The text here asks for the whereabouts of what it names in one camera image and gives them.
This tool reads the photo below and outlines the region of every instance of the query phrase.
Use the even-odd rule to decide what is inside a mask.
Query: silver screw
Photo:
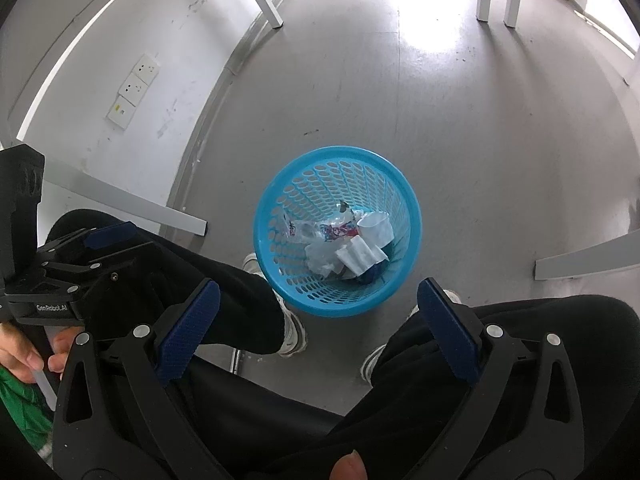
[[[76,344],[78,344],[78,345],[84,345],[84,344],[86,344],[86,343],[88,343],[88,342],[89,342],[89,335],[88,335],[88,333],[87,333],[87,332],[79,333],[79,334],[76,336]]]
[[[146,337],[151,332],[148,325],[138,325],[133,329],[133,337]]]
[[[486,328],[486,332],[488,333],[488,335],[495,338],[502,337],[502,335],[504,334],[504,331],[497,325],[489,325]]]
[[[546,340],[553,346],[558,346],[561,343],[560,338],[556,334],[547,334]]]

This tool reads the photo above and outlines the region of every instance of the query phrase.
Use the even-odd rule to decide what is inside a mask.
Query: black pants
[[[118,221],[102,213],[74,211],[56,223],[49,237],[114,222]],[[148,236],[220,285],[220,314],[207,342],[263,353],[280,347],[284,320],[263,279]],[[623,420],[630,410],[640,410],[640,321],[631,308],[612,298],[575,296],[494,304],[474,311],[485,324],[498,324],[512,336],[539,340],[546,332],[555,332],[562,338],[582,405],[586,463],[599,468],[599,475],[589,478],[620,478],[610,474],[611,460],[603,457],[630,456],[637,463],[632,452],[624,451],[638,439],[636,428]],[[438,436],[466,393],[466,384],[452,375],[420,315],[391,337],[372,382],[373,389],[326,437],[289,456],[274,457],[271,465],[248,478],[328,480],[335,462],[356,449],[370,480],[400,479]],[[517,396],[518,390],[510,388],[507,394]],[[196,406],[195,411],[206,416],[207,408]]]
[[[47,241],[79,229],[102,228],[119,223],[122,220],[107,213],[78,209],[65,214],[53,225]],[[271,354],[280,349],[284,339],[284,315],[266,280],[192,253],[153,233],[142,229],[139,231],[220,286],[220,310],[205,335],[203,344],[220,343],[256,354]],[[118,320],[126,331],[139,322],[142,320],[134,318],[134,313],[131,313],[131,319],[120,317]]]

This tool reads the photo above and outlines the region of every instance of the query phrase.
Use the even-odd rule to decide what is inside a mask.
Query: gray floor
[[[487,304],[575,291],[532,280],[535,258],[629,224],[640,160],[616,89],[561,0],[523,0],[517,30],[493,0],[284,0],[284,28],[247,60],[211,125],[186,210],[209,221],[202,254],[238,265],[260,194],[291,159],[353,144],[400,168],[424,241],[385,304],[351,319],[302,314],[304,354],[249,356],[245,377],[345,413],[368,388],[363,357],[415,304],[425,276]],[[603,49],[614,48],[603,46]],[[216,362],[225,349],[203,349]]]

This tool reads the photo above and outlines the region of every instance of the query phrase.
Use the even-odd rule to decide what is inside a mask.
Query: fingernail
[[[33,370],[42,370],[44,368],[44,361],[42,360],[42,357],[36,354],[36,352],[31,352],[27,356],[27,364]]]
[[[351,454],[349,455],[349,457],[350,457],[349,462],[350,462],[351,468],[354,470],[358,478],[362,480],[366,480],[367,470],[364,467],[364,462],[362,461],[362,457],[360,456],[360,454],[354,449],[353,451],[351,451]]]

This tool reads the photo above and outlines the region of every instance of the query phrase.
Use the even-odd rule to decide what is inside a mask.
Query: baseboard
[[[272,0],[277,8],[283,0]],[[244,62],[252,54],[252,52],[260,46],[263,40],[276,33],[268,27],[265,16],[260,13],[256,16],[254,22],[249,26],[244,36],[240,39],[235,49],[229,56],[225,67],[222,69],[220,77],[207,99],[196,125],[191,133],[191,137],[184,149],[178,170],[175,175],[174,184],[172,185],[167,199],[167,207],[184,211],[184,206],[191,189],[193,175],[200,163],[200,154],[202,153],[207,139],[209,137],[210,126],[213,124],[216,115],[220,111],[220,107],[225,100],[226,93],[233,84],[234,79],[240,73]],[[159,234],[169,240],[173,240],[176,235],[176,229],[160,226]]]

